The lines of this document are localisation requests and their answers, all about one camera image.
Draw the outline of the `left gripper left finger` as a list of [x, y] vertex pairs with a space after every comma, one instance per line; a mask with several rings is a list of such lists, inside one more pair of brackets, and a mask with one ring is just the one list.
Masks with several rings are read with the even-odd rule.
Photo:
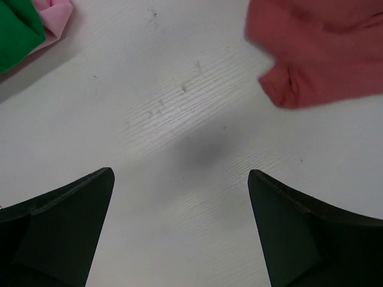
[[1, 286], [85, 286], [114, 181], [104, 167], [1, 209]]

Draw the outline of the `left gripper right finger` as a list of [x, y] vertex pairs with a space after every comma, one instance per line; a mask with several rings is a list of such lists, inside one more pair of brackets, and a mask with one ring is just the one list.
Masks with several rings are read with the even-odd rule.
[[294, 190], [260, 170], [248, 189], [272, 286], [381, 286], [382, 221]]

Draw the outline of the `red t shirt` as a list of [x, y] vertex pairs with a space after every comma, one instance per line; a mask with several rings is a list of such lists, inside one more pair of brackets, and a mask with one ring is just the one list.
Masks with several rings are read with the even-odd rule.
[[275, 60], [259, 82], [277, 107], [382, 93], [381, 1], [251, 1], [245, 36]]

